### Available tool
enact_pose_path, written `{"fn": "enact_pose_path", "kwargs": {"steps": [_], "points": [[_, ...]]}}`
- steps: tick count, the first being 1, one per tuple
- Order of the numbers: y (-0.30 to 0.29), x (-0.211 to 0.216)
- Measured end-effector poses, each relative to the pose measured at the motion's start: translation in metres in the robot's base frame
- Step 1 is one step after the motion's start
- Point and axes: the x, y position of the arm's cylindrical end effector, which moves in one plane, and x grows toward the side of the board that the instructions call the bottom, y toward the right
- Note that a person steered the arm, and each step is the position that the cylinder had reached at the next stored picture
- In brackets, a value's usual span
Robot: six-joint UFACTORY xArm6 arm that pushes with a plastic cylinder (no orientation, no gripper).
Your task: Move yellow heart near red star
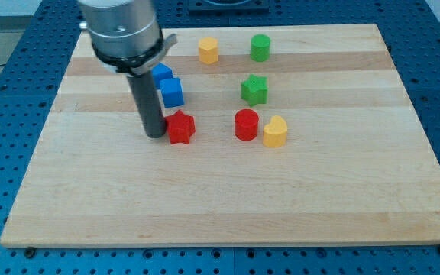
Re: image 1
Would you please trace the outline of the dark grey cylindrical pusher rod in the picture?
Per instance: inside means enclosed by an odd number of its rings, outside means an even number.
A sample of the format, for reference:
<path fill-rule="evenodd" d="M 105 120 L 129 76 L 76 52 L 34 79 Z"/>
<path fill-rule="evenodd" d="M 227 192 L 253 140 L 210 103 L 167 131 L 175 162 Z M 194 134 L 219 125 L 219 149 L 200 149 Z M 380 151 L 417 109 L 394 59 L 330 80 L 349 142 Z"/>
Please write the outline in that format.
<path fill-rule="evenodd" d="M 152 72 L 127 77 L 135 105 L 149 138 L 161 138 L 166 133 L 166 120 L 163 116 Z"/>

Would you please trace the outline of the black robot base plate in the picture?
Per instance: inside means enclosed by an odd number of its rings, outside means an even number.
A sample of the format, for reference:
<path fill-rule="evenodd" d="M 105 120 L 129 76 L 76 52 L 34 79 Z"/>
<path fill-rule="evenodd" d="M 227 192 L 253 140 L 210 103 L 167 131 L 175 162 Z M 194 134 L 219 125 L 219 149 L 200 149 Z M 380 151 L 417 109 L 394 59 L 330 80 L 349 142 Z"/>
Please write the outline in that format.
<path fill-rule="evenodd" d="M 270 0 L 187 0 L 189 13 L 269 11 Z"/>

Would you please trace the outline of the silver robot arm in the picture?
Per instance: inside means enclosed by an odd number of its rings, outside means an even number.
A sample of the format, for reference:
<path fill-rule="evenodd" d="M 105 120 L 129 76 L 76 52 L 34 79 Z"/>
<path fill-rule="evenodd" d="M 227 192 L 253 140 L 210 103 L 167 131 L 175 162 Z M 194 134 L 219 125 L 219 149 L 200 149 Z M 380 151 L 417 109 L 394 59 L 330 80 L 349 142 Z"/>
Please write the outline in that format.
<path fill-rule="evenodd" d="M 177 43 L 163 35 L 151 0 L 78 0 L 96 57 L 112 72 L 127 76 L 145 134 L 161 138 L 166 120 L 152 69 Z"/>

